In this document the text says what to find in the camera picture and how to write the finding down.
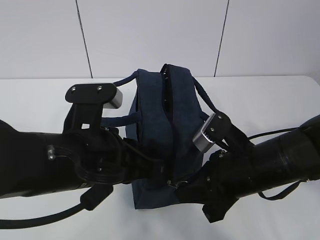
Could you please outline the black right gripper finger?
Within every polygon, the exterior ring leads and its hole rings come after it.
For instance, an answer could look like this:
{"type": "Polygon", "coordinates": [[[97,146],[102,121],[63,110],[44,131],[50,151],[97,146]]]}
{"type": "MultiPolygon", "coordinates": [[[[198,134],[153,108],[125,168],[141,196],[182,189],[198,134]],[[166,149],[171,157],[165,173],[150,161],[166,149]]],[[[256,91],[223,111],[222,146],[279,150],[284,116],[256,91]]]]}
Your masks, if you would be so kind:
{"type": "Polygon", "coordinates": [[[207,203],[208,189],[205,177],[201,173],[188,175],[176,182],[174,194],[179,204],[201,204],[207,203]]]}

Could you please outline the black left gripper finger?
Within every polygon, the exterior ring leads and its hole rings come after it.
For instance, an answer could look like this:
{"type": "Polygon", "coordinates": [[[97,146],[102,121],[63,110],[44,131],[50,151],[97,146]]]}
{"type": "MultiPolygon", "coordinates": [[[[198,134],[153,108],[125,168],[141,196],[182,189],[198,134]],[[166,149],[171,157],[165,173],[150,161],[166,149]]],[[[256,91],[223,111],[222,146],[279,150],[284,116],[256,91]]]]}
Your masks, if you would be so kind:
{"type": "Polygon", "coordinates": [[[147,178],[156,181],[165,181],[167,179],[166,162],[161,159],[154,159],[149,162],[147,178]]]}

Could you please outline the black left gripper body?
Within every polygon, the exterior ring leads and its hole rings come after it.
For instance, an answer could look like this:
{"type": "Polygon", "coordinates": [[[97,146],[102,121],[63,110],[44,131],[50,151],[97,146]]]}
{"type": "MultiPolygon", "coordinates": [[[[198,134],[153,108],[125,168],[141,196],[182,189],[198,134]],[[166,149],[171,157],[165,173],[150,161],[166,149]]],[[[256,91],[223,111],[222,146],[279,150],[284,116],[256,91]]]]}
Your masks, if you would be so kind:
{"type": "Polygon", "coordinates": [[[118,185],[154,177],[155,159],[144,153],[136,141],[103,128],[95,135],[87,131],[88,182],[118,185]]]}

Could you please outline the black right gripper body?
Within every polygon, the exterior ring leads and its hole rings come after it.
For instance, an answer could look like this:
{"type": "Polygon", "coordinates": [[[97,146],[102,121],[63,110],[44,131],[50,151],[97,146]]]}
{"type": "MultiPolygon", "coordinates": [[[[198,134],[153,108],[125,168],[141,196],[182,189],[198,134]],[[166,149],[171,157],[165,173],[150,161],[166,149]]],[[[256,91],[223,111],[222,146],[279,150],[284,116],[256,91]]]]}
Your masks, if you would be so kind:
{"type": "Polygon", "coordinates": [[[229,209],[250,194],[250,150],[217,150],[202,167],[207,196],[202,211],[210,223],[221,221],[229,209]]]}

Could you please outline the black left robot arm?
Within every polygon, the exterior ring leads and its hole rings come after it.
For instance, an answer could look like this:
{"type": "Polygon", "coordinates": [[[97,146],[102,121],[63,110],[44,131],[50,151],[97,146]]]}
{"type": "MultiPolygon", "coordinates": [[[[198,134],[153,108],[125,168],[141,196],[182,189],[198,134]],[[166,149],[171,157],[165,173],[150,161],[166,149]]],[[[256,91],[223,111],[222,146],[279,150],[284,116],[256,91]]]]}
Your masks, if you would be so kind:
{"type": "Polygon", "coordinates": [[[139,179],[158,179],[165,161],[120,137],[116,124],[102,126],[105,108],[117,109],[122,93],[113,83],[83,83],[70,87],[71,108],[62,133],[22,132],[0,123],[0,196],[33,197],[139,179]]]}

